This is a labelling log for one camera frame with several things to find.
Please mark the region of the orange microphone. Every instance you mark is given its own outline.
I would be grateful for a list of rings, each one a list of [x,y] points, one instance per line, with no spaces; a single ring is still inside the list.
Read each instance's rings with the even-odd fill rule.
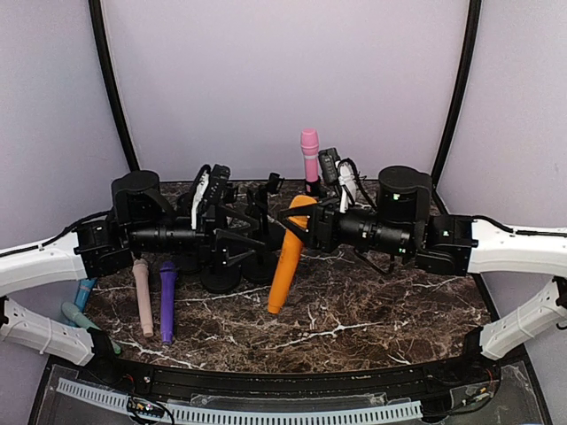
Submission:
[[[297,195],[290,208],[315,204],[317,201],[307,195]],[[291,216],[291,222],[301,229],[307,229],[308,217]],[[288,296],[291,283],[297,270],[304,244],[290,230],[285,231],[283,245],[277,262],[276,272],[268,296],[268,312],[278,314]]]

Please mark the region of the black stand of orange microphone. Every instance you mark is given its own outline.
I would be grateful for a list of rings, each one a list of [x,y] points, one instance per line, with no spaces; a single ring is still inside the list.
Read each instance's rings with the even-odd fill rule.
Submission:
[[[250,236],[264,243],[265,249],[245,260],[242,273],[248,282],[266,285],[272,282],[277,265],[275,241],[268,221],[268,189],[265,185],[260,185],[256,190],[248,189],[246,195],[245,214],[257,220],[259,224],[259,228]]]

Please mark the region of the black stand of purple microphone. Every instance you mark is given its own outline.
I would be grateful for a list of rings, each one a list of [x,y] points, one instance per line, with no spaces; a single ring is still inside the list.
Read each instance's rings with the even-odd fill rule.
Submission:
[[[241,282],[241,266],[226,266],[213,262],[199,272],[199,280],[203,288],[213,294],[227,294]]]

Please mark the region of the black stand of beige microphone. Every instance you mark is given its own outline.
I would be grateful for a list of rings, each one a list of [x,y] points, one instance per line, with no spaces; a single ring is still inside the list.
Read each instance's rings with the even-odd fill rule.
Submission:
[[[266,243],[276,243],[284,236],[284,229],[276,222],[271,222],[268,215],[268,196],[279,192],[284,178],[278,173],[271,173],[268,181],[258,186],[254,202],[260,219],[260,235]]]

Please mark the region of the purple microphone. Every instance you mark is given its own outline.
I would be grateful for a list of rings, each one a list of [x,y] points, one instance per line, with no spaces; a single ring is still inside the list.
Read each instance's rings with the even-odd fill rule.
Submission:
[[[159,270],[161,282],[160,297],[160,334],[163,344],[172,344],[174,340],[175,283],[177,270],[171,260],[165,261]]]

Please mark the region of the pink microphone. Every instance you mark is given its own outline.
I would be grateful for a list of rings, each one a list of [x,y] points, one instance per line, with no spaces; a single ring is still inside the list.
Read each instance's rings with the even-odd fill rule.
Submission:
[[[320,188],[318,172],[319,138],[315,129],[306,128],[301,132],[300,147],[304,159],[306,193],[309,196],[317,197]]]

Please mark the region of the beige microphone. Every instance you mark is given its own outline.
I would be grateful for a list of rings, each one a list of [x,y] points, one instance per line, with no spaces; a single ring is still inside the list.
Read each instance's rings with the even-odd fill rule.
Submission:
[[[144,259],[135,259],[132,273],[136,283],[136,299],[142,333],[144,337],[152,337],[154,332],[147,262]]]

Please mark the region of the blue microphone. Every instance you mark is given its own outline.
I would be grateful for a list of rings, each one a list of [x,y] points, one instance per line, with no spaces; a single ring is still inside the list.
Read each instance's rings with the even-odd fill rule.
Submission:
[[[82,279],[79,281],[74,304],[77,306],[81,313],[84,312],[85,307],[89,301],[90,293],[95,288],[96,284],[96,279]]]

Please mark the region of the green microphone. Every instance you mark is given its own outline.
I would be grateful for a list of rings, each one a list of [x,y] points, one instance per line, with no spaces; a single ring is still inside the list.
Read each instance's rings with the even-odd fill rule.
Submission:
[[[64,302],[61,305],[61,312],[68,320],[70,320],[79,328],[94,328],[96,330],[101,330],[101,328],[97,324],[95,324],[83,312],[80,311],[77,305],[71,302]]]

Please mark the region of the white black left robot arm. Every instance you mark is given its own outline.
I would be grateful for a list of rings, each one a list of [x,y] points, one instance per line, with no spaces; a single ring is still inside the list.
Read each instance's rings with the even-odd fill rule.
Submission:
[[[266,245],[250,234],[257,222],[226,201],[229,169],[203,166],[193,192],[172,205],[150,170],[125,174],[111,184],[113,206],[64,228],[58,235],[1,252],[1,338],[81,367],[106,386],[125,378],[109,336],[95,328],[73,328],[34,313],[10,295],[63,281],[114,274],[143,253],[195,252],[200,264],[225,270]]]

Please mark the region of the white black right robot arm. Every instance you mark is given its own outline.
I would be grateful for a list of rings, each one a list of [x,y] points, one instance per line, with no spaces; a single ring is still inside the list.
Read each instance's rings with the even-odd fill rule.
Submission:
[[[287,298],[303,248],[331,252],[350,245],[402,259],[429,274],[465,276],[487,272],[548,274],[549,282],[512,313],[473,329],[463,356],[452,366],[461,384],[473,383],[486,359],[503,358],[517,346],[566,320],[566,232],[519,228],[483,215],[430,214],[432,178],[408,166],[389,166],[378,175],[375,199],[363,208],[355,197],[365,192],[348,162],[326,166],[327,184],[336,197],[317,201],[296,196],[279,214],[286,233],[268,297],[268,311],[279,313]]]

